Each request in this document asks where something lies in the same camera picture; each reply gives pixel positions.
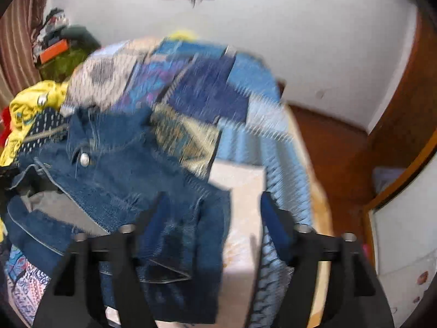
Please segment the striped red curtain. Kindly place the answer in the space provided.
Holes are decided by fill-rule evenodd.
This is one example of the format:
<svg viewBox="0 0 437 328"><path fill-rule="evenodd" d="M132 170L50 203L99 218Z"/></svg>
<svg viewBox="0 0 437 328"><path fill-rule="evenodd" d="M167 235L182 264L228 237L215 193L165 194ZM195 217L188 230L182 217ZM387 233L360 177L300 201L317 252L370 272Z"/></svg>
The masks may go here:
<svg viewBox="0 0 437 328"><path fill-rule="evenodd" d="M41 80L33 62L33 43L42 29L47 0L1 2L1 106Z"/></svg>

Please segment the dark green pillow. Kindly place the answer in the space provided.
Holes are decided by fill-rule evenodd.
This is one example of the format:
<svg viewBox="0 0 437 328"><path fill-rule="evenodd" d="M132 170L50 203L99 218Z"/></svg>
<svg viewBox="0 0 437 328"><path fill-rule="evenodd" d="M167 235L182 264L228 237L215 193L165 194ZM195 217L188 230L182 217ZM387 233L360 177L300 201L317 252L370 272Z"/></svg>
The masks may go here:
<svg viewBox="0 0 437 328"><path fill-rule="evenodd" d="M83 45L90 49L99 49L102 45L100 42L83 26L70 25L61 30L61 37L76 41L78 44Z"/></svg>

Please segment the yellow fleece blanket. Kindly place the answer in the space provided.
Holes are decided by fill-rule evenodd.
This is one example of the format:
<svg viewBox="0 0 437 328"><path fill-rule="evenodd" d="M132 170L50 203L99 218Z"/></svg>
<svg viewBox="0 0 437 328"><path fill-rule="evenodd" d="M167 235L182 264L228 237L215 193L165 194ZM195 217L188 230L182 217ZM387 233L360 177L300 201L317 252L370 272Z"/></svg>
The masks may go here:
<svg viewBox="0 0 437 328"><path fill-rule="evenodd" d="M9 105L11 133L4 141L1 166L13 163L24 138L35 123L36 116L46 108L59 111L67 96L68 83L46 80L24 89Z"/></svg>

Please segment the blue denim jacket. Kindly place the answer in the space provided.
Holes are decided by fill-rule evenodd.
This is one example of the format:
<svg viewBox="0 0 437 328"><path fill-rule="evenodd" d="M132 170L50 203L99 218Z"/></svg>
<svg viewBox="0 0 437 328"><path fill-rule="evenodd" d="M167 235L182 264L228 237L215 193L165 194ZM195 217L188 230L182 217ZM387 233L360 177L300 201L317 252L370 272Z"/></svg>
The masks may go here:
<svg viewBox="0 0 437 328"><path fill-rule="evenodd" d="M19 157L2 220L12 243L50 275L78 233L134 224L156 207L138 246L139 281L158 321L213 324L230 195L158 147L151 109L78 109L58 141Z"/></svg>

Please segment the patchwork blue quilt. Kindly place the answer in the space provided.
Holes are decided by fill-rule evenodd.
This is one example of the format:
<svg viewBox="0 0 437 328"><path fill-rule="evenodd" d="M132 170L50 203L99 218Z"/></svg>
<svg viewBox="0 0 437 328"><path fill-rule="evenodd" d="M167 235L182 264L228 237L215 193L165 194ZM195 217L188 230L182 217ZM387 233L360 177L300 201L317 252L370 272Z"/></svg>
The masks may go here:
<svg viewBox="0 0 437 328"><path fill-rule="evenodd" d="M257 58L224 45L137 39L97 50L73 72L59 110L133 113L151 109L158 147L197 178L230 195L218 314L213 324L158 321L155 327L274 327L293 273L261 218L270 192L297 224L311 224L310 174L279 85ZM1 166L1 215L18 174L17 154ZM10 303L31 327L51 276L9 238ZM121 327L111 268L99 266L108 327Z"/></svg>

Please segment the orange shoe box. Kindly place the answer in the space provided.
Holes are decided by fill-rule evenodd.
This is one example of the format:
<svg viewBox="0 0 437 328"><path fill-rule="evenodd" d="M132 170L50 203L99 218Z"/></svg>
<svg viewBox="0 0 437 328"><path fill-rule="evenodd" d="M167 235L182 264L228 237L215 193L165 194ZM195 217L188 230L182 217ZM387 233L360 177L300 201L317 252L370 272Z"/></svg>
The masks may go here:
<svg viewBox="0 0 437 328"><path fill-rule="evenodd" d="M70 49L68 40L63 39L43 50L37 57L37 62L45 64L59 54L62 54Z"/></svg>

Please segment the brown wooden door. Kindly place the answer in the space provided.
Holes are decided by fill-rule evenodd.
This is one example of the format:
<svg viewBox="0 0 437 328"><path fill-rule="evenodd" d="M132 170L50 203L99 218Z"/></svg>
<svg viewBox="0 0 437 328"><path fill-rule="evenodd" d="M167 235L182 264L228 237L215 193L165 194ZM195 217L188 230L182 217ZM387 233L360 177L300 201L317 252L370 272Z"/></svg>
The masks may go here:
<svg viewBox="0 0 437 328"><path fill-rule="evenodd" d="M436 149L436 26L419 14L403 76L370 134L374 167L403 172L369 203L380 206L403 190Z"/></svg>

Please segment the red plush toy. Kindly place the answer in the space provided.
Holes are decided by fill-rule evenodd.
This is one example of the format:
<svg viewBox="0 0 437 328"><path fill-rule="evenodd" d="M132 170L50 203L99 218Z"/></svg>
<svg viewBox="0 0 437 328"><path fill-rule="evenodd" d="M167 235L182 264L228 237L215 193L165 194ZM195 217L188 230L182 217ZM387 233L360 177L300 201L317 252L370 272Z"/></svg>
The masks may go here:
<svg viewBox="0 0 437 328"><path fill-rule="evenodd" d="M10 109L9 107L6 107L1 111L1 135L0 135L1 147L5 146L6 140L11 134L10 122L11 122Z"/></svg>

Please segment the navy dotted bandana cloth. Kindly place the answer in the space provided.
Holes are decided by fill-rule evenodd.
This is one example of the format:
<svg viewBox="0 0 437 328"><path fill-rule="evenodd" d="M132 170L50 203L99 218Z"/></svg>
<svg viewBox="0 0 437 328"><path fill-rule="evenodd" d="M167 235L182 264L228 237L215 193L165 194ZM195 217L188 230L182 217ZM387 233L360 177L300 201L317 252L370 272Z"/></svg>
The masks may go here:
<svg viewBox="0 0 437 328"><path fill-rule="evenodd" d="M18 155L31 153L47 143L60 141L67 134L69 119L48 107L38 114L19 148Z"/></svg>

